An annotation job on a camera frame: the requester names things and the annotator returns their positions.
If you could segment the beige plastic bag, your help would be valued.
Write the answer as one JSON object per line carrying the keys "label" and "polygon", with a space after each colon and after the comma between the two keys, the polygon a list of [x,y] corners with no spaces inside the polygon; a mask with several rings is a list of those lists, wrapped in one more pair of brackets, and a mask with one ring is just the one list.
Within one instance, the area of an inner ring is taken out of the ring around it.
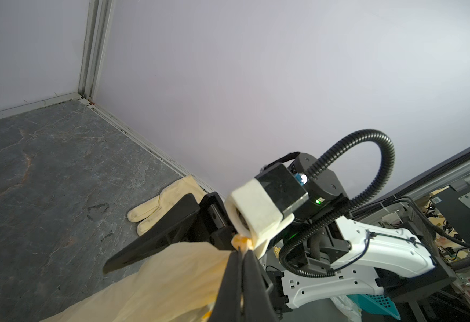
{"label": "beige plastic bag", "polygon": [[49,321],[237,321],[217,305],[231,252],[179,242]]}

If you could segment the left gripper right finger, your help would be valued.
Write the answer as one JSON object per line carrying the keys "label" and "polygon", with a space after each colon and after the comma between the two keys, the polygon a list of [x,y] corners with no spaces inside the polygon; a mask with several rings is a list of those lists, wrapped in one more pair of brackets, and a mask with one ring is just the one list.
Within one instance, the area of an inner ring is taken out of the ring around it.
{"label": "left gripper right finger", "polygon": [[243,321],[279,321],[267,293],[265,276],[254,252],[249,250],[242,262]]}

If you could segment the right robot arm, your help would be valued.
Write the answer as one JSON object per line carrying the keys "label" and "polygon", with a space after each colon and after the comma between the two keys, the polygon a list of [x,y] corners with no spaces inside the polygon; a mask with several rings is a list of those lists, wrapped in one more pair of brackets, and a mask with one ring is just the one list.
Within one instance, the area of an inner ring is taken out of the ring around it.
{"label": "right robot arm", "polygon": [[[378,173],[348,198],[330,165],[351,148],[376,144]],[[381,228],[350,219],[393,171],[393,142],[378,130],[342,138],[321,157],[294,152],[265,166],[225,201],[180,197],[152,228],[107,260],[104,273],[139,261],[162,268],[179,245],[228,255],[212,321],[278,321],[281,313],[339,295],[409,302],[453,281],[428,236],[412,222]]]}

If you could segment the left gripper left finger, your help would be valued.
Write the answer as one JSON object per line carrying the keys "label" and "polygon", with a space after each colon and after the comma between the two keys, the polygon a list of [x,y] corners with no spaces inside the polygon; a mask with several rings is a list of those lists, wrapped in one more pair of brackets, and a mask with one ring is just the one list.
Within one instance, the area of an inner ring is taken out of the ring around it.
{"label": "left gripper left finger", "polygon": [[242,318],[242,253],[229,256],[216,303],[208,322],[235,322]]}

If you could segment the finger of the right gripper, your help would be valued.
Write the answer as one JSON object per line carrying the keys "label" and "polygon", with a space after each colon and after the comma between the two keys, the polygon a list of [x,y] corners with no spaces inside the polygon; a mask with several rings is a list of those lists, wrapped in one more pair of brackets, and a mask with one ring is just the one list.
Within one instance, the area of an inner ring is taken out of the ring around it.
{"label": "finger of the right gripper", "polygon": [[200,206],[194,196],[186,194],[146,233],[108,259],[103,274],[125,268],[180,242],[199,212]]}

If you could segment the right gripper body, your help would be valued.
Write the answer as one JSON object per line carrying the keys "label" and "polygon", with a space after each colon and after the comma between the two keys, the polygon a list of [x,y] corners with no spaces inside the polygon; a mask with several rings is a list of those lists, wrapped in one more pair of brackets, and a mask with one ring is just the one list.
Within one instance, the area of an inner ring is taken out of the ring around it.
{"label": "right gripper body", "polygon": [[233,251],[236,230],[218,193],[208,193],[199,204],[196,220],[186,234],[188,242],[209,242],[219,250]]}

